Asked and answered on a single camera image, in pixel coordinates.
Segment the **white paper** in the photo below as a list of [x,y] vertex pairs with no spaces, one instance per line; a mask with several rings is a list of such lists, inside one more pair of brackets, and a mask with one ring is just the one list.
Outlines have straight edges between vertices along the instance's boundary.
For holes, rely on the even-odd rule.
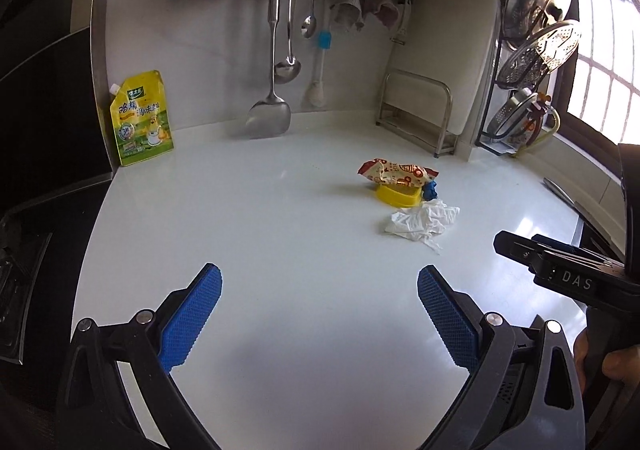
[[456,223],[459,215],[459,207],[433,199],[413,207],[398,208],[386,222],[384,232],[421,243],[439,253],[442,248],[437,239]]

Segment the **blue plastic bag piece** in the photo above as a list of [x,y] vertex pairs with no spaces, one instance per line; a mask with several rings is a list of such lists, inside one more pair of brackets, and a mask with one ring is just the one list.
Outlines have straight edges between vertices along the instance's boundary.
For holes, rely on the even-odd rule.
[[437,182],[435,180],[424,185],[422,188],[422,199],[424,202],[431,202],[434,201],[434,199],[438,199]]

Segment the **yellow plastic lid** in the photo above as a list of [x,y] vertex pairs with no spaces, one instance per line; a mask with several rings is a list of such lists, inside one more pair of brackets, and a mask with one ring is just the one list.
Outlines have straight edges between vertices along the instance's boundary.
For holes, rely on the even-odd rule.
[[375,190],[375,196],[391,207],[410,208],[422,202],[422,188],[398,184],[380,184]]

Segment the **red patterned snack wrapper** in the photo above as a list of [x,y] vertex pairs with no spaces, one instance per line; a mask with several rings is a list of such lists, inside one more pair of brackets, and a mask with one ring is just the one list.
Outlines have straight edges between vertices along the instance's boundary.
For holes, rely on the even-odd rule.
[[432,168],[393,163],[384,158],[364,162],[358,173],[378,185],[401,185],[407,188],[422,188],[439,175],[439,172]]

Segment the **kitchen knife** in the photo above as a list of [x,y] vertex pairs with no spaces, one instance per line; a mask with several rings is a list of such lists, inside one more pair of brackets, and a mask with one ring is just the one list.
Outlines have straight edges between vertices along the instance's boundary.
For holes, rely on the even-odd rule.
[[592,219],[591,215],[585,210],[582,205],[580,205],[577,201],[572,199],[567,192],[565,192],[559,184],[552,181],[551,179],[544,178],[542,179],[542,183],[544,186],[550,190],[556,197],[558,197],[563,203],[569,206],[571,209],[574,209],[576,213],[582,217],[585,221],[589,221]]

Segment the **black pot lid rack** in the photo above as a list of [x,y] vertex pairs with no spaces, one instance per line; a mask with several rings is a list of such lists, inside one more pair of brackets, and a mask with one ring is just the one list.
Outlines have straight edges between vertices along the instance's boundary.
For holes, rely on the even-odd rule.
[[561,67],[576,51],[579,23],[566,20],[556,0],[500,0],[499,34],[489,93],[496,88],[509,98],[493,118],[482,115],[476,139],[496,155],[514,154],[508,139],[527,116],[536,117],[540,129],[553,110],[538,100],[538,87],[550,72]]

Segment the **steel colander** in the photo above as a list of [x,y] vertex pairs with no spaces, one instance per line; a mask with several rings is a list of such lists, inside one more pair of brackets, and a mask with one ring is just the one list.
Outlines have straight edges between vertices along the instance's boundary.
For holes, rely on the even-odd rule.
[[484,137],[494,142],[505,140],[512,135],[531,110],[539,107],[540,103],[546,104],[549,101],[550,96],[544,92],[528,88],[515,90],[489,121]]

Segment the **yellow green refill pouch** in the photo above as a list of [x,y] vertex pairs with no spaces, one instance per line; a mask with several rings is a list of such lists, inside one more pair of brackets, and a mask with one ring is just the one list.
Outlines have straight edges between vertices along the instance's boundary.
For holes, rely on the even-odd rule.
[[174,148],[165,86],[158,70],[148,70],[111,87],[111,120],[122,167]]

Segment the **steel spatula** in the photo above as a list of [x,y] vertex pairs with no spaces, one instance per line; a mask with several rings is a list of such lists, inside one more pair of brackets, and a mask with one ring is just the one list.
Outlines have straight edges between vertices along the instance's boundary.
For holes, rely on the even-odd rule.
[[248,112],[246,129],[250,139],[266,139],[282,136],[291,124],[291,109],[276,93],[276,49],[279,25],[280,0],[269,0],[269,91],[265,98],[255,103]]

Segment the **steel cutting board rack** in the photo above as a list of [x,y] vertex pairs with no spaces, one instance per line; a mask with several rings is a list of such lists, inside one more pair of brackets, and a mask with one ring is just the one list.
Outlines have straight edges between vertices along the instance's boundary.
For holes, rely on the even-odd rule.
[[[408,78],[422,82],[422,84],[430,84],[444,92],[446,104],[442,114],[442,121],[439,125],[435,125],[419,115],[411,114],[408,110],[401,110],[401,108],[393,106],[386,101],[388,83],[393,77]],[[452,103],[454,103],[454,99],[451,91],[444,82],[431,77],[413,74],[413,72],[407,72],[403,69],[389,68],[381,84],[378,111],[376,112],[374,123],[378,127],[396,133],[402,139],[422,147],[423,150],[427,150],[434,157],[439,158],[442,155],[454,154],[458,145],[458,136],[448,131]]]

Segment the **steel steamer plate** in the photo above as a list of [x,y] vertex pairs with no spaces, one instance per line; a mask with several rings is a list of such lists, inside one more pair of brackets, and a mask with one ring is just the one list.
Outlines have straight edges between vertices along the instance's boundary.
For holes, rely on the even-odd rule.
[[562,20],[536,32],[500,67],[497,86],[504,90],[536,89],[574,54],[580,38],[582,28],[577,20]]

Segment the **white cutting board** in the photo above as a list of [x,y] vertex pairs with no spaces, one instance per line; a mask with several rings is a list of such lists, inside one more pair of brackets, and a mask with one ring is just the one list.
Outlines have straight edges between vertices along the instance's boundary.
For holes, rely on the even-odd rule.
[[452,98],[447,131],[461,135],[494,42],[499,0],[414,0],[408,36],[394,46],[390,68],[446,84]]

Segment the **blue white bottle brush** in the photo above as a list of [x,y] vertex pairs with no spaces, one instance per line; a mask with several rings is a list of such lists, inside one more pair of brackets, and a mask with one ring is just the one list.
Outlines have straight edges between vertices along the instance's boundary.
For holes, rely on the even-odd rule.
[[329,30],[322,30],[318,36],[318,49],[316,64],[314,64],[314,75],[306,91],[306,101],[313,108],[326,106],[324,102],[324,63],[326,63],[326,52],[331,48],[332,34]]

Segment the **steel ladle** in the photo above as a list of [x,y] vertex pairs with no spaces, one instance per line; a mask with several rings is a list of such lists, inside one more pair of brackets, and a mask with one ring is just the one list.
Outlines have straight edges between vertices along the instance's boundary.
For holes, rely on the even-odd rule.
[[276,84],[288,84],[293,81],[302,70],[302,63],[296,58],[293,46],[294,13],[296,0],[288,0],[288,16],[286,17],[286,58],[274,68]]

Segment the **small steel spoon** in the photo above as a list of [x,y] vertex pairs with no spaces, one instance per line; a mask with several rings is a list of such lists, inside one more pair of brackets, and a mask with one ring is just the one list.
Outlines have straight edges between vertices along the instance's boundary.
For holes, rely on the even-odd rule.
[[309,0],[307,14],[303,19],[302,26],[300,26],[300,32],[305,39],[310,39],[317,29],[317,17],[316,11],[314,10],[315,4],[316,0]]

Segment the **brown hanging rag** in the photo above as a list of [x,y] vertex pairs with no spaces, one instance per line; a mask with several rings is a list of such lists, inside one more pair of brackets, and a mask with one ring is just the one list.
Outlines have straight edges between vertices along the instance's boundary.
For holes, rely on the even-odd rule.
[[393,0],[360,0],[362,18],[375,16],[384,27],[392,29],[399,20],[399,10]]

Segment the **grey hanging rag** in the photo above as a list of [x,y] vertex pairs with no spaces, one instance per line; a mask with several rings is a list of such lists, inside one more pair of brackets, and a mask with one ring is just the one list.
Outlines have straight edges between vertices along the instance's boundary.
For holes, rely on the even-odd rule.
[[363,28],[360,0],[332,0],[330,11],[334,24],[344,29]]

